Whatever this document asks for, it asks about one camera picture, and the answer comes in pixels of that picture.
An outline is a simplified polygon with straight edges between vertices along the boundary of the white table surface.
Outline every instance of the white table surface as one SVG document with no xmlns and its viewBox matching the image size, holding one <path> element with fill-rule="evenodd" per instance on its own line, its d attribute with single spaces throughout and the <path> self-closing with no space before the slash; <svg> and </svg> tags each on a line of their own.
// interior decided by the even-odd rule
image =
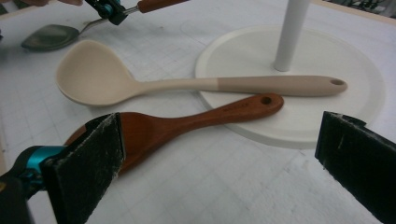
<svg viewBox="0 0 396 224">
<path fill-rule="evenodd" d="M 141 81 L 194 77 L 196 59 L 214 39 L 249 26 L 281 25 L 286 4 L 195 0 L 137 12 L 120 26 L 102 24 L 79 39 L 112 48 Z M 195 91 L 145 95 L 104 108 L 75 104 L 54 81 L 70 47 L 42 53 L 20 47 L 44 25 L 81 29 L 97 18 L 88 4 L 60 3 L 0 18 L 0 142 L 7 168 L 24 149 L 61 145 L 76 128 L 100 115 L 136 111 L 181 117 L 205 111 Z M 346 41 L 377 66 L 387 83 L 387 98 L 367 127 L 395 142 L 396 26 L 315 4 L 304 26 Z M 269 147 L 223 126 L 187 133 L 115 180 L 88 223 L 379 223 L 323 170 L 314 153 L 313 148 Z M 46 192 L 37 193 L 29 205 L 36 223 L 56 223 Z"/>
</svg>

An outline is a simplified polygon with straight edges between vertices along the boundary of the beige ladle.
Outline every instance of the beige ladle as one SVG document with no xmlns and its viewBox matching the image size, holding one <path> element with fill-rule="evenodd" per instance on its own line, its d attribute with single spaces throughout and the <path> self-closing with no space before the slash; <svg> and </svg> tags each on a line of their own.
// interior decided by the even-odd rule
<svg viewBox="0 0 396 224">
<path fill-rule="evenodd" d="M 61 61 L 56 82 L 61 92 L 82 105 L 114 105 L 155 91 L 198 90 L 291 96 L 326 96 L 345 91 L 345 81 L 320 76 L 214 77 L 139 82 L 120 58 L 98 42 L 76 44 Z"/>
</svg>

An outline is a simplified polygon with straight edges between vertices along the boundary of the white round base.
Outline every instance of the white round base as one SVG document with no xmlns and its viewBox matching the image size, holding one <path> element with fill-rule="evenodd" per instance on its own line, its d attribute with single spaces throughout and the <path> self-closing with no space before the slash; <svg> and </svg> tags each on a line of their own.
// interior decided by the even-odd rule
<svg viewBox="0 0 396 224">
<path fill-rule="evenodd" d="M 224 35 L 202 53 L 196 77 L 319 75 L 343 79 L 348 89 L 329 97 L 284 97 L 275 115 L 240 124 L 231 130 L 266 145 L 315 148 L 324 111 L 370 122 L 385 98 L 385 84 L 373 63 L 348 43 L 312 30 L 303 30 L 291 69 L 273 67 L 281 27 L 250 27 Z M 247 97 L 243 93 L 201 91 L 208 108 Z"/>
</svg>

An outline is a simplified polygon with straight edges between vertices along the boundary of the metal spoon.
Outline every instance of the metal spoon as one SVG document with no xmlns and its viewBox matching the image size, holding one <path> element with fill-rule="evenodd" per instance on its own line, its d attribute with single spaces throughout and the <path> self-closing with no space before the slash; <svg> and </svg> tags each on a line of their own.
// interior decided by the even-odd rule
<svg viewBox="0 0 396 224">
<path fill-rule="evenodd" d="M 122 13 L 124 15 L 129 15 L 136 11 L 147 13 L 186 1 L 188 0 L 142 0 L 139 1 L 135 7 L 125 9 Z M 81 31 L 69 26 L 57 24 L 46 25 L 29 35 L 21 43 L 21 46 L 25 49 L 37 51 L 61 49 L 75 42 L 78 39 L 78 36 L 88 29 L 107 21 L 108 19 L 91 21 Z"/>
<path fill-rule="evenodd" d="M 76 44 L 61 61 L 56 82 L 61 92 L 82 105 L 114 105 L 137 95 L 169 90 L 273 92 L 293 96 L 326 96 L 347 84 L 334 77 L 273 76 L 167 79 L 139 82 L 119 57 L 98 42 Z"/>
</svg>

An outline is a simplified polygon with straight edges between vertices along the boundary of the wooden spatula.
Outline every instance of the wooden spatula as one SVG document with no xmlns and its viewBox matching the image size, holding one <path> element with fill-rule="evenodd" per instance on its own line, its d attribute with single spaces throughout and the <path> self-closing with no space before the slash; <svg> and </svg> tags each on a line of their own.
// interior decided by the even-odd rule
<svg viewBox="0 0 396 224">
<path fill-rule="evenodd" d="M 136 167 L 159 147 L 183 133 L 212 125 L 261 119 L 275 114 L 283 103 L 280 95 L 265 93 L 183 118 L 158 118 L 135 112 L 119 113 L 126 153 L 120 173 Z M 87 129 L 87 125 L 84 125 L 76 130 L 65 144 L 72 143 Z"/>
</svg>

